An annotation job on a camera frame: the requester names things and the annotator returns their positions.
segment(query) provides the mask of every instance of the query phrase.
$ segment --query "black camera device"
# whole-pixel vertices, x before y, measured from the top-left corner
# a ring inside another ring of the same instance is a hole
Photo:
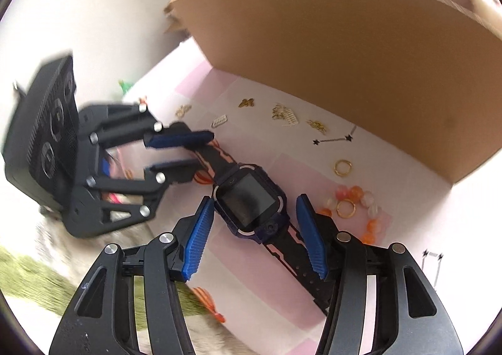
[[[75,175],[75,88],[71,55],[42,65],[19,100],[2,150],[7,180],[54,211],[68,204]]]

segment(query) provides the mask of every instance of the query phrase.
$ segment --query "gold jewelry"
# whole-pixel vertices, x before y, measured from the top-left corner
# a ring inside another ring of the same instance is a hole
[[[254,99],[253,98],[251,98],[251,99],[243,99],[243,101],[240,102],[240,104],[239,104],[240,108],[248,107],[248,106],[251,106],[251,107],[254,106]]]
[[[277,103],[272,109],[272,119],[274,120],[285,120],[287,125],[298,124],[298,119],[290,108],[287,108],[283,104]]]
[[[342,202],[348,202],[352,205],[352,212],[349,213],[348,215],[345,215],[343,216],[341,213],[340,213],[340,205]],[[343,219],[349,219],[349,218],[352,218],[355,214],[355,203],[352,202],[351,200],[349,199],[342,199],[341,201],[338,201],[338,203],[336,204],[336,213],[338,214],[339,217],[343,218]]]
[[[181,119],[185,115],[185,113],[187,113],[187,111],[189,111],[191,108],[192,108],[191,104],[185,104],[185,105],[180,106],[179,109],[176,110],[176,113],[175,113],[176,117]]]
[[[326,132],[328,131],[325,125],[317,120],[307,120],[307,124],[313,129],[320,131],[323,135],[326,135]]]
[[[348,165],[348,170],[346,172],[340,172],[338,170],[338,165],[340,164],[347,164]],[[333,171],[335,172],[336,175],[338,175],[339,177],[346,177],[348,174],[350,174],[350,172],[352,171],[352,163],[348,160],[338,160],[336,163],[335,163],[335,166],[333,167]]]

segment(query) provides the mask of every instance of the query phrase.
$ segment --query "gold charm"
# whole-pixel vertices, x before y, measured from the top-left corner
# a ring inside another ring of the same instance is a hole
[[[185,104],[183,106],[180,106],[180,108],[176,110],[175,113],[176,117],[181,119],[185,115],[185,113],[187,113],[187,111],[189,111],[191,108],[192,108],[191,104]]]
[[[272,119],[274,120],[286,120],[287,125],[298,124],[298,119],[290,108],[282,104],[276,104],[272,109]]]
[[[253,98],[251,98],[251,99],[243,99],[243,101],[240,102],[240,104],[239,104],[240,108],[248,107],[248,106],[251,106],[251,107],[254,106],[254,99]]]
[[[321,122],[318,122],[317,120],[314,121],[307,120],[307,124],[313,129],[320,131],[323,135],[326,135],[326,132],[328,131],[328,129]]]
[[[345,165],[347,165],[348,168],[345,171],[341,171],[338,169],[340,164],[345,164]],[[338,160],[335,163],[335,167],[333,168],[333,171],[339,177],[346,177],[352,171],[352,163],[349,160]]]

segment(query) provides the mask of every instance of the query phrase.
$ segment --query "smartwatch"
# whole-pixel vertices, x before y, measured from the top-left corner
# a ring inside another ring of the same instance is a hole
[[[190,130],[183,122],[174,124]],[[290,223],[283,190],[262,167],[237,163],[216,140],[185,148],[195,153],[212,178],[214,207],[230,231],[263,244],[327,314],[333,283],[321,280],[312,269],[300,232]]]

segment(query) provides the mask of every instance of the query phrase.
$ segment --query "white wall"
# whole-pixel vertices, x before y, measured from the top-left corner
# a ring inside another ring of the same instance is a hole
[[[119,79],[136,81],[179,43],[181,35],[164,33],[168,2],[13,0],[0,21],[1,121],[13,107],[11,82],[26,87],[42,59],[68,49],[77,104],[119,99]]]

